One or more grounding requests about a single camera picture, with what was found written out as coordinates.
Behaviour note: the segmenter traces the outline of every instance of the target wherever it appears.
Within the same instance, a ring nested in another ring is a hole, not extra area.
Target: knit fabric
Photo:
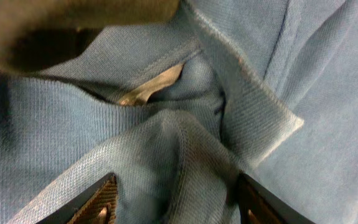
[[[114,103],[179,63],[147,105]],[[239,223],[239,170],[316,223],[358,223],[358,0],[183,1],[38,75],[0,75],[0,223],[110,172],[116,223]]]

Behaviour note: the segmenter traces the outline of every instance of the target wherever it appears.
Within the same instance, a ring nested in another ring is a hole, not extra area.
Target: stitching
[[[274,44],[273,53],[270,55],[270,58],[269,58],[269,60],[268,60],[267,67],[266,67],[266,70],[265,70],[265,74],[263,75],[263,80],[265,80],[266,77],[267,77],[267,73],[268,73],[268,71],[269,71],[271,61],[273,60],[273,57],[274,57],[274,55],[276,54],[276,51],[277,51],[277,48],[278,48],[278,42],[281,40],[281,38],[282,38],[283,35],[284,35],[285,22],[286,22],[286,18],[287,18],[287,16],[288,16],[289,5],[290,5],[290,0],[287,1],[287,6],[286,6],[286,10],[285,10],[285,15],[284,15],[284,18],[283,18],[283,22],[281,23],[280,33],[278,33],[278,37],[277,37],[276,42],[275,42],[275,44]]]
[[[235,50],[234,44],[231,43],[230,39],[225,36],[221,31],[219,31],[216,27],[214,27],[211,22],[209,22],[205,16],[197,10],[194,6],[191,5],[187,0],[183,2],[183,6],[189,10],[189,12],[195,15],[195,19],[199,22],[200,28],[205,30],[208,34],[213,35],[217,40],[219,40],[228,50],[230,54],[232,54],[237,60],[238,65],[241,68],[241,72],[244,75],[244,78],[247,78],[251,84],[259,87],[270,100],[274,102],[274,104],[281,109],[286,115],[290,118],[300,119],[303,124],[303,120],[293,114],[284,104],[281,102],[276,95],[261,81],[253,69],[249,66],[248,63],[244,61],[244,59],[240,56],[239,52]]]
[[[289,4],[288,4],[287,10],[288,11],[291,10]],[[295,30],[295,36],[293,37],[293,40],[292,40],[291,49],[286,53],[285,63],[282,68],[283,75],[280,78],[277,77],[277,79],[274,81],[274,86],[272,86],[272,88],[274,88],[276,94],[280,94],[280,95],[282,94],[282,92],[281,92],[282,86],[284,85],[284,83],[286,83],[286,79],[288,78],[288,70],[290,69],[290,68],[288,68],[290,66],[290,56],[294,50],[296,39],[298,38],[300,21],[302,20],[302,12],[303,12],[303,8],[301,10],[301,13],[299,14],[300,18],[298,18],[299,20],[296,25],[297,27]]]
[[[172,52],[177,51],[180,48],[183,48],[183,46],[189,45],[191,42],[195,41],[195,37],[191,37],[190,39],[188,39],[187,41],[181,43],[180,45],[178,45],[177,47],[173,48],[172,50],[166,52],[166,54],[164,54],[163,56],[161,56],[160,58],[158,58],[157,60],[155,60],[154,62],[150,63],[146,68],[142,69],[142,70],[138,70],[137,75],[131,77],[131,79],[134,78],[138,78],[141,75],[144,75],[146,72],[150,71],[151,69],[153,69],[154,67],[156,67],[162,60],[164,60],[165,58],[167,58],[168,56],[170,56],[172,54]]]

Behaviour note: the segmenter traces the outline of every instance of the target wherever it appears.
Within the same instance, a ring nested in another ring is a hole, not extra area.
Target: dark object
[[[313,223],[246,174],[237,185],[241,224],[244,223]]]
[[[87,215],[86,210],[88,208],[92,208],[92,199],[97,199],[97,194],[99,191],[103,190],[104,186],[106,184],[115,184],[116,180],[115,176],[112,173],[107,174],[103,178],[101,178],[98,182],[87,188],[84,192],[82,192],[80,195],[75,197],[73,200],[68,202],[66,205],[58,209],[53,214],[49,215],[48,217],[44,218],[37,224],[46,224],[46,223],[53,223],[53,224],[65,224],[68,222],[72,223],[79,223],[77,221],[81,221],[83,217],[81,214]],[[95,218],[100,213],[100,210],[102,210],[103,207],[101,207],[97,212],[95,212]],[[111,206],[107,205],[108,211],[111,211],[113,208]]]
[[[0,0],[0,71],[78,57],[105,26],[168,21],[179,0]]]

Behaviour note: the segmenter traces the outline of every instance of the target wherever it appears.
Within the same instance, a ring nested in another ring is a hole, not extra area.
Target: tan fabric
[[[0,70],[34,71],[80,55],[107,25],[169,20],[179,0],[0,0]]]
[[[175,65],[165,72],[162,72],[152,80],[135,88],[133,91],[125,94],[119,99],[120,105],[144,105],[148,98],[155,92],[165,87],[171,86],[180,76],[183,64]]]

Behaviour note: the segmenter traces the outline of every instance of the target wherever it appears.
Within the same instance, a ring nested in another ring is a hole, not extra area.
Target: dark brown object
[[[241,224],[312,223],[246,174],[237,185]]]
[[[108,25],[169,20],[179,0],[0,0],[0,70],[41,70],[79,56]]]
[[[117,198],[116,179],[112,177],[80,208],[68,224],[113,224]]]

